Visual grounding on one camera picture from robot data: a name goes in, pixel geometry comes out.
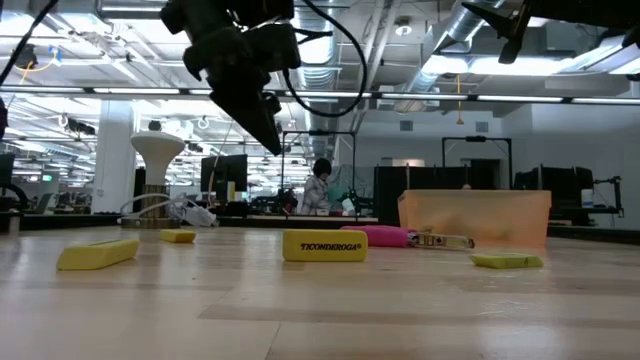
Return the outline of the pink-handled pliers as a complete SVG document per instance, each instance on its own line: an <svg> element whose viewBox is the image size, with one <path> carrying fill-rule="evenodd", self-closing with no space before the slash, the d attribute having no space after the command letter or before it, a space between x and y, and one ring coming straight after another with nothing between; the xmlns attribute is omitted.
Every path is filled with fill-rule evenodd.
<svg viewBox="0 0 640 360"><path fill-rule="evenodd" d="M342 230L361 231L372 247L474 249L475 241L466 236L445 235L431 230L414 230L387 225L344 226Z"/></svg>

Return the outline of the black computer monitor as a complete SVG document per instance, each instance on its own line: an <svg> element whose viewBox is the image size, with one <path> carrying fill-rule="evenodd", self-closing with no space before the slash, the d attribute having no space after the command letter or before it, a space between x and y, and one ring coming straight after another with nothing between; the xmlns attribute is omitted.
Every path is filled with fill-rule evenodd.
<svg viewBox="0 0 640 360"><path fill-rule="evenodd" d="M234 183L235 192L247 191L248 156L212 156L201 159L200 189L202 193L216 193L219 200L227 200L228 185Z"/></svg>

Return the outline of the black gantry frame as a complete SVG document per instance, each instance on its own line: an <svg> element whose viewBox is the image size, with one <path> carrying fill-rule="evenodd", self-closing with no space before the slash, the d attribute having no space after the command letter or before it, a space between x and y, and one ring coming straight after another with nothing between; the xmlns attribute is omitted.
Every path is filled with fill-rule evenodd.
<svg viewBox="0 0 640 360"><path fill-rule="evenodd" d="M282 177L281 177L281 185L284 184L284 161L285 161L285 145L289 144L286 141L286 137L289 134L295 134L296 137L298 137L299 135L307 135L307 137L309 138L314 138L314 137L329 137L329 136L333 136L333 135L349 135L352 137L352 140L354 142L354 146L355 146L355 133L353 132L335 132L335 131L327 131L327 130L310 130L310 131L284 131L283 135L282 135L282 148L283 148L283 153L282 153L282 160L281 160L281 168L282 168ZM328 184L328 189L330 190L329 187L329 180L331 180L331 175L328 177L327 179L327 184ZM352 190L355 190L355 167L352 167L352 187L350 188L350 191L353 192ZM304 187L303 187L303 193L302 193L302 200L299 201L299 208L296 208L296 212L295 213L290 213L288 212L288 210L284 210L285 213L287 214L287 216L293 214L296 216L318 216L318 217L328 217L328 216L346 216L346 217L355 217L356 219L359 216L359 210L356 209L356 205L355 205L355 200L351 199L351 192L345 192L343 194L342 197L340 197L338 200L336 201L330 201L329 202L331 204L331 208L330 211L327 215L325 214L318 214L318 215L302 215L301 214L301 207L302 207L302 201L303 201L303 193L304 193Z"/></svg>
<svg viewBox="0 0 640 360"><path fill-rule="evenodd" d="M511 138L506 137L486 137L486 136L464 136L464 137L442 137L441 138L441 167L444 169L447 167L447 148L448 141L463 141L466 143L484 143L491 142L499 149L502 149L497 143L504 142L507 145L507 164L508 164L508 186L509 189L513 189L514 173L513 173L513 144Z"/></svg>

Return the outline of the black equipment rack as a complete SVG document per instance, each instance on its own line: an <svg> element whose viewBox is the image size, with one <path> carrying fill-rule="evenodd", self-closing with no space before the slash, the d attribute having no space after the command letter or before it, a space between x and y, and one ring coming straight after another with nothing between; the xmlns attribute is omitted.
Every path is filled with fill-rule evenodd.
<svg viewBox="0 0 640 360"><path fill-rule="evenodd" d="M598 204L594 200L596 186L613 187L612 204ZM595 179L584 167L557 168L540 165L528 172L515 175L516 190L545 190L551 193L550 220L570 222L572 226L594 226L592 215L625 216L621 202L621 177Z"/></svg>

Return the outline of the black metal rig frame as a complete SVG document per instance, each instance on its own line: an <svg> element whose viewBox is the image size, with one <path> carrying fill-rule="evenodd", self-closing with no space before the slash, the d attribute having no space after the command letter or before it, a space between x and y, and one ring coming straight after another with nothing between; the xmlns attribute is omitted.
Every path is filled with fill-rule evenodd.
<svg viewBox="0 0 640 360"><path fill-rule="evenodd" d="M22 215L18 213L0 213L1 231L8 229L11 217L20 218L20 230L34 231L115 226L119 215ZM301 217L289 219L223 217L219 222L221 226L226 227L251 228L338 229L342 226L365 225L362 219L359 221L347 221L345 218L338 218L337 220L320 220L319 218L303 220ZM549 225L547 235L556 238L640 246L640 230Z"/></svg>

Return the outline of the person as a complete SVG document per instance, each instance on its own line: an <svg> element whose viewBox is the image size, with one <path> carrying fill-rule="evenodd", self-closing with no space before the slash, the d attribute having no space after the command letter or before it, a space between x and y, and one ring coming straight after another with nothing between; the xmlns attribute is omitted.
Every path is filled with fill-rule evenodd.
<svg viewBox="0 0 640 360"><path fill-rule="evenodd" d="M312 175L304 185L302 215L327 215L330 211L327 179L332 173L331 162L325 158L315 161Z"/></svg>

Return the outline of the lime green June Gold eraser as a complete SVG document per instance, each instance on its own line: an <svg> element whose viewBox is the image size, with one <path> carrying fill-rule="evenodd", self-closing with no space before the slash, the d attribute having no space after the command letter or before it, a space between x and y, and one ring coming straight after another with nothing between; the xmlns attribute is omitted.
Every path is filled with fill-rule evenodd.
<svg viewBox="0 0 640 360"><path fill-rule="evenodd" d="M518 253L507 254L474 254L471 261L478 267L491 269L539 268L544 262L538 256Z"/></svg>

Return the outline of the black ceiling device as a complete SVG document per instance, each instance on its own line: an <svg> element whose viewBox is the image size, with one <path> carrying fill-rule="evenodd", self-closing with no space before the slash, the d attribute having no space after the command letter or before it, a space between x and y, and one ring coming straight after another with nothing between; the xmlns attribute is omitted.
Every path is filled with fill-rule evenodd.
<svg viewBox="0 0 640 360"><path fill-rule="evenodd" d="M14 66L23 70L34 69L38 65L38 58L35 54L35 46L33 44L26 44L24 49L20 52Z"/></svg>

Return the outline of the linear ceiling light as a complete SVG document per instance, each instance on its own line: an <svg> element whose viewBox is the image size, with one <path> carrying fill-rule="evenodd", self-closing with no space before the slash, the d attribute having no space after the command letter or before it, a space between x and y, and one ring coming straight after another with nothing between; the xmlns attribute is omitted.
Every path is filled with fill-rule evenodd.
<svg viewBox="0 0 640 360"><path fill-rule="evenodd" d="M210 94L208 89L197 88L127 88L127 87L66 87L66 86L25 86L4 85L0 93L33 94L37 96L128 97L129 99L178 99L204 100ZM520 96L487 94L450 93L394 93L364 92L362 98L389 101L445 101L445 102L492 102L492 103L535 103L563 105L603 105L640 106L640 98L619 97L568 97L568 96Z"/></svg>

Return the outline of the silver spiral duct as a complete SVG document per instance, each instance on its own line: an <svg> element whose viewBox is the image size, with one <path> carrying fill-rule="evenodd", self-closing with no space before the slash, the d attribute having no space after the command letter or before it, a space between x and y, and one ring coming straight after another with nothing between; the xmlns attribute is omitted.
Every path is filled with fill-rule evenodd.
<svg viewBox="0 0 640 360"><path fill-rule="evenodd" d="M317 32L333 31L333 25L308 7L297 7L292 24L299 29ZM335 41L333 36L321 37L299 45L302 66L296 70L296 89L327 91L335 88L336 68L334 65ZM336 111L337 100L305 100L305 103L322 112ZM320 117L304 110L305 130L333 130L335 119ZM333 153L330 136L310 136L309 155L314 158L329 158Z"/></svg>
<svg viewBox="0 0 640 360"><path fill-rule="evenodd" d="M472 46L472 39L485 23L478 15L467 10L463 3L470 2L493 9L499 9L506 0L456 0L451 15L431 25L425 34L421 45L421 65L419 70L403 88L403 92L425 93L435 84L437 78L446 71L424 70L423 66L441 50L451 46L461 45L464 53L468 53Z"/></svg>

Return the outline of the yellow rectangular eraser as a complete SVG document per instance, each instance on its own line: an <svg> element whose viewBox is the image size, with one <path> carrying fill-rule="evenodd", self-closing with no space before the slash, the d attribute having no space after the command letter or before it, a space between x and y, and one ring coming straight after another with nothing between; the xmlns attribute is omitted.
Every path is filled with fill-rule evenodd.
<svg viewBox="0 0 640 360"><path fill-rule="evenodd" d="M184 229L163 229L159 232L159 238L170 243L192 243L196 233Z"/></svg>
<svg viewBox="0 0 640 360"><path fill-rule="evenodd" d="M362 262L368 237L355 230L287 229L282 234L282 256L297 262Z"/></svg>
<svg viewBox="0 0 640 360"><path fill-rule="evenodd" d="M56 268L60 271L98 270L134 258L138 240L112 240L65 248Z"/></svg>

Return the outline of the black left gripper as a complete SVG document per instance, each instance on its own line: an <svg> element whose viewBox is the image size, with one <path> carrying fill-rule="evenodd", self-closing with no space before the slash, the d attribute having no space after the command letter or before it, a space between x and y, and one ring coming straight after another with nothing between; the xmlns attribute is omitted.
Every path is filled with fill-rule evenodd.
<svg viewBox="0 0 640 360"><path fill-rule="evenodd" d="M186 70L206 80L210 99L270 153L281 153L270 74L293 66L293 0L167 0L159 17L184 32Z"/></svg>

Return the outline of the orange translucent plastic bin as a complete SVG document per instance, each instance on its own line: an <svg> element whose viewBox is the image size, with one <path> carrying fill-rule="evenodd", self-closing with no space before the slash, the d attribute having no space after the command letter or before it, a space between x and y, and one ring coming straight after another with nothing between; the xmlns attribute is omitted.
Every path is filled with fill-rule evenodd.
<svg viewBox="0 0 640 360"><path fill-rule="evenodd" d="M465 236L477 246L543 248L551 209L545 190L406 190L400 226Z"/></svg>

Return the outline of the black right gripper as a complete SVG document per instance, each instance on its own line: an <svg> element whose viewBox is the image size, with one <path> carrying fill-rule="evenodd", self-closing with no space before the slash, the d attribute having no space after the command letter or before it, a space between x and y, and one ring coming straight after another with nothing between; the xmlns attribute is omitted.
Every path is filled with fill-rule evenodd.
<svg viewBox="0 0 640 360"><path fill-rule="evenodd" d="M511 12L476 2L463 2L462 6L507 39L499 57L501 64L512 64L516 60L532 17L609 28L614 27L615 20L600 0L523 0L520 9Z"/></svg>

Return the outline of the white mushroom table lamp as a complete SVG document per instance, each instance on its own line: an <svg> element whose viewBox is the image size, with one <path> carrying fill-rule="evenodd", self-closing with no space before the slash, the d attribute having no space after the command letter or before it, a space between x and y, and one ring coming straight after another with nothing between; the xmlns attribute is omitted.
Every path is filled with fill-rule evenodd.
<svg viewBox="0 0 640 360"><path fill-rule="evenodd" d="M127 229L176 229L181 220L171 216L172 205L165 184L169 164L185 148L185 142L162 131L140 131L131 137L131 144L145 163L142 194L121 207L120 225Z"/></svg>

